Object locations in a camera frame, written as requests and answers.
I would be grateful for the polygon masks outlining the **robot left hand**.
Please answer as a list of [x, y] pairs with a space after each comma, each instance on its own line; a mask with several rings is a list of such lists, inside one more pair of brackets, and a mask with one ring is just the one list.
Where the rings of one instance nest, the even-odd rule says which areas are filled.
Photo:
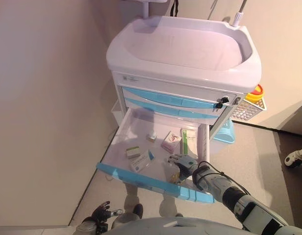
[[123, 214], [122, 209], [109, 210], [110, 201], [105, 201], [100, 204], [93, 212], [91, 217], [98, 223], [105, 223], [109, 218]]

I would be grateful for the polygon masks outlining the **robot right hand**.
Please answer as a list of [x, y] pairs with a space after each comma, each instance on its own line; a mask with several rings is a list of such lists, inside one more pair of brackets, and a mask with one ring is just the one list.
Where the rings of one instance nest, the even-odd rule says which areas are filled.
[[180, 182], [190, 177], [198, 168], [197, 160], [186, 154], [173, 154], [169, 157], [169, 162], [174, 163], [179, 168]]

